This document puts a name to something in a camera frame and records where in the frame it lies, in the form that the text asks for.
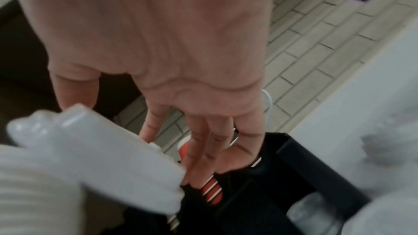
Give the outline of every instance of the finger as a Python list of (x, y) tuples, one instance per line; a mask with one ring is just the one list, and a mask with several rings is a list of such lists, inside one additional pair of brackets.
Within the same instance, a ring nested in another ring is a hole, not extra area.
[(50, 73), (52, 86), (60, 108), (64, 110), (77, 103), (93, 108), (99, 93), (99, 76), (100, 73), (92, 79), (77, 81)]
[(196, 162), (203, 155), (210, 135), (209, 126), (204, 117), (189, 116), (187, 114), (185, 117), (190, 128), (191, 137), (187, 155), (182, 161), (182, 165), (187, 169), (182, 185), (189, 182), (190, 174), (193, 171)]
[(219, 155), (216, 172), (221, 174), (251, 164), (256, 159), (264, 140), (266, 129), (261, 107), (235, 117), (234, 123), (239, 131), (238, 140)]
[(202, 156), (196, 162), (190, 174), (190, 185), (201, 188), (216, 169), (216, 160), (220, 152), (231, 143), (233, 137), (233, 120), (231, 117), (207, 117), (211, 135)]
[(148, 112), (145, 117), (144, 125), (139, 132), (139, 137), (150, 143), (160, 132), (161, 126), (167, 119), (170, 107), (147, 100)]

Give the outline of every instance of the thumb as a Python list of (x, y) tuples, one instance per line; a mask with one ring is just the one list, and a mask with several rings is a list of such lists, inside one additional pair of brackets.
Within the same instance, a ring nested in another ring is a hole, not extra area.
[(50, 72), (55, 97), (61, 109), (81, 103), (93, 108), (99, 93), (100, 72), (92, 70), (83, 78), (70, 79)]

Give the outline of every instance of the human hand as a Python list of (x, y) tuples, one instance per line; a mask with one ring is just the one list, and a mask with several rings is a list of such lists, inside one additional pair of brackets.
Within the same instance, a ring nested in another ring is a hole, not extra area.
[[(61, 108), (93, 107), (101, 73), (128, 73), (146, 98), (139, 136), (155, 139), (170, 106), (192, 138), (195, 188), (249, 165), (264, 138), (261, 107), (271, 0), (20, 0), (49, 56)], [(239, 139), (228, 147), (233, 126)]]

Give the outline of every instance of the hand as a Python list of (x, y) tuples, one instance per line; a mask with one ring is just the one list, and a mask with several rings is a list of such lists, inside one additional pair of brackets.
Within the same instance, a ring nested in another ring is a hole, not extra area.
[[(253, 162), (272, 0), (20, 0), (49, 55), (57, 100), (93, 107), (101, 73), (132, 75), (155, 139), (173, 106), (192, 138), (184, 183)], [(239, 139), (229, 148), (233, 126)]]

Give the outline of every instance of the black organizer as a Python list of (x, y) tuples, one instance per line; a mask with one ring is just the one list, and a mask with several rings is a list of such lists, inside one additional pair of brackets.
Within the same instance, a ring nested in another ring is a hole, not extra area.
[[(370, 199), (287, 134), (267, 133), (261, 162), (215, 175), (223, 199), (209, 205), (199, 190), (184, 187), (177, 235), (300, 235), (286, 217), (292, 204), (318, 191), (349, 219)], [(128, 209), (125, 223), (102, 235), (172, 234), (166, 216)]]

